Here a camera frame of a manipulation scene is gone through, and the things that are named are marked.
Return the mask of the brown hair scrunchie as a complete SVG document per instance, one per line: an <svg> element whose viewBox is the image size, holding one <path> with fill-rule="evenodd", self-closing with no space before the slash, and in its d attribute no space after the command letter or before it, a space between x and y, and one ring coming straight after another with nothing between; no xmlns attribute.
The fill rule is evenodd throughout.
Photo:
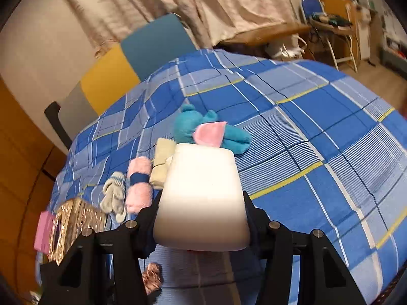
<svg viewBox="0 0 407 305"><path fill-rule="evenodd" d="M146 294L150 295L162 287L162 268L158 263L151 262L142 273Z"/></svg>

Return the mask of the white foam sponge block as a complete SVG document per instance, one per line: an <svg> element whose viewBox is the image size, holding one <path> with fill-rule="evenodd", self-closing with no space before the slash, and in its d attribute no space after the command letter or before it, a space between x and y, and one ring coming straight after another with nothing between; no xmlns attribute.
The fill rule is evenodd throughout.
<svg viewBox="0 0 407 305"><path fill-rule="evenodd" d="M243 190L230 150L176 145L153 235L159 245L190 251L239 251L249 245Z"/></svg>

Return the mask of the pink sock roll blue band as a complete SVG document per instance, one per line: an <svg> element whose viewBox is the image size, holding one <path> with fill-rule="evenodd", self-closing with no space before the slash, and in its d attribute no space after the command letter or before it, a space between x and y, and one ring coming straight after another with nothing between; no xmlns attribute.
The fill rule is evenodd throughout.
<svg viewBox="0 0 407 305"><path fill-rule="evenodd" d="M152 187L149 184L152 164L149 158L140 156L131 160L127 179L129 187L126 193L126 209L129 214L138 214L152 205Z"/></svg>

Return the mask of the grey white small socks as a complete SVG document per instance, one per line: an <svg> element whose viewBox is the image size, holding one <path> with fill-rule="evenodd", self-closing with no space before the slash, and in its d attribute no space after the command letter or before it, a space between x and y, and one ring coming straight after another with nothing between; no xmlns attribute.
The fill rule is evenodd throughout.
<svg viewBox="0 0 407 305"><path fill-rule="evenodd" d="M100 209L105 214L113 212L116 221L121 224L126 219L126 177L121 172L114 172L104 183L102 193L104 198L100 202Z"/></svg>

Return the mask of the ornate silver tissue box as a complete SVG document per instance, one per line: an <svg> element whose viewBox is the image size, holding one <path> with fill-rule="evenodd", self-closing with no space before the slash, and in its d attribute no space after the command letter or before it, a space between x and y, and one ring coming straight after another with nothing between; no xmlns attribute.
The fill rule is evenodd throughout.
<svg viewBox="0 0 407 305"><path fill-rule="evenodd" d="M56 210L49 238L48 260L60 264L82 230L105 229L107 214L80 197L67 200Z"/></svg>

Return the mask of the cream folded sock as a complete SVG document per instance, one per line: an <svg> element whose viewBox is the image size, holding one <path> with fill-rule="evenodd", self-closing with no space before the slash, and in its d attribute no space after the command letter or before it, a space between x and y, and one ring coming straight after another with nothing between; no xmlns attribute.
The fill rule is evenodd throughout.
<svg viewBox="0 0 407 305"><path fill-rule="evenodd" d="M171 139L158 138L149 179L153 189L164 187L176 145L176 142Z"/></svg>

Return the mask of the pink cardboard box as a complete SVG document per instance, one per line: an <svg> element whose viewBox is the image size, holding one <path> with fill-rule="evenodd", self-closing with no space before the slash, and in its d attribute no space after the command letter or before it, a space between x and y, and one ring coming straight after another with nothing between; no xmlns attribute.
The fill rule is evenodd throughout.
<svg viewBox="0 0 407 305"><path fill-rule="evenodd" d="M48 254L50 248L50 235L55 215L49 211L42 211L37 224L34 241L34 249L38 252Z"/></svg>

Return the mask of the teal plush toy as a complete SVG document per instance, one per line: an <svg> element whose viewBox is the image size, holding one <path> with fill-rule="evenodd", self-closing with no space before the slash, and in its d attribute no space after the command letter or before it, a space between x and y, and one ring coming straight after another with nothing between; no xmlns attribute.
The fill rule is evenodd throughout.
<svg viewBox="0 0 407 305"><path fill-rule="evenodd" d="M195 106L183 105L175 119L173 139L177 144L220 147L231 150L234 155L242 155L250 148L252 138L247 131L219 120L213 110L203 115Z"/></svg>

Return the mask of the wooden cabinet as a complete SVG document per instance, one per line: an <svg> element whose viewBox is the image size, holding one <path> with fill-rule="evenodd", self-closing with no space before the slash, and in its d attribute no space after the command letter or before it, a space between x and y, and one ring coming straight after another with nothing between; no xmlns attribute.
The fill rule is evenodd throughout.
<svg viewBox="0 0 407 305"><path fill-rule="evenodd" d="M38 289L35 234L66 156L1 85L1 290L29 304Z"/></svg>

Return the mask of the wooden side table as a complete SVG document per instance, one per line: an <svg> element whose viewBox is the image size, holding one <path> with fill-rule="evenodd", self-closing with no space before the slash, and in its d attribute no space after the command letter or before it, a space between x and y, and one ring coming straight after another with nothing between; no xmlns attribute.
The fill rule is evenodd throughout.
<svg viewBox="0 0 407 305"><path fill-rule="evenodd" d="M277 39L285 38L291 35L299 35L308 33L311 26L299 22L281 23L277 25L269 25L247 32L240 32L234 35L231 39L220 41L217 46L234 46L242 45L244 47L256 48Z"/></svg>

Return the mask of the grey yellow blue chair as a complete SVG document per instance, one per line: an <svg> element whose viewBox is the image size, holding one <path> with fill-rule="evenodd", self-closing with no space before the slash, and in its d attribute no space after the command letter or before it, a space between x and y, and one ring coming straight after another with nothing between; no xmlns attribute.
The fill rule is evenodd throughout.
<svg viewBox="0 0 407 305"><path fill-rule="evenodd" d="M58 111L61 127L73 139L161 66L195 50L176 14L135 30L97 60L66 96Z"/></svg>

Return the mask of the blue folding chair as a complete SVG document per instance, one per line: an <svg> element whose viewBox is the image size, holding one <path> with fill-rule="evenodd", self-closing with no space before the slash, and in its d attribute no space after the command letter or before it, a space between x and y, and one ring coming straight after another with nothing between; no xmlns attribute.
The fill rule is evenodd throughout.
<svg viewBox="0 0 407 305"><path fill-rule="evenodd" d="M328 14L322 0L300 0L300 11L305 24L311 26L322 45L328 48L336 69L339 70L340 63L350 63L353 70L358 72L357 59L353 52L355 31L353 23L350 21L350 8L350 6L347 6L347 16L343 18L336 14ZM347 56L336 57L332 43L336 38L346 44L348 48Z"/></svg>

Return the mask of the grey storage shelf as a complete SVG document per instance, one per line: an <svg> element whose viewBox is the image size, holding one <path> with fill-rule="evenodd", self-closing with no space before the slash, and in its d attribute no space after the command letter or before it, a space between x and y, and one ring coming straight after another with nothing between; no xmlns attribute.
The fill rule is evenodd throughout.
<svg viewBox="0 0 407 305"><path fill-rule="evenodd" d="M382 65L396 71L402 75L403 78L406 78L406 44L394 39L387 32L383 34L380 59Z"/></svg>

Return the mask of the sailboat print curtain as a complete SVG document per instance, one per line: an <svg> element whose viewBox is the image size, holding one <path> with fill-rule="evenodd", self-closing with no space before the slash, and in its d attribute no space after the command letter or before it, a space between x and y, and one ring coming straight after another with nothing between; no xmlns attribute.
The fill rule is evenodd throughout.
<svg viewBox="0 0 407 305"><path fill-rule="evenodd" d="M66 0L102 56L130 33L176 14L198 48L234 35L299 20L299 0Z"/></svg>

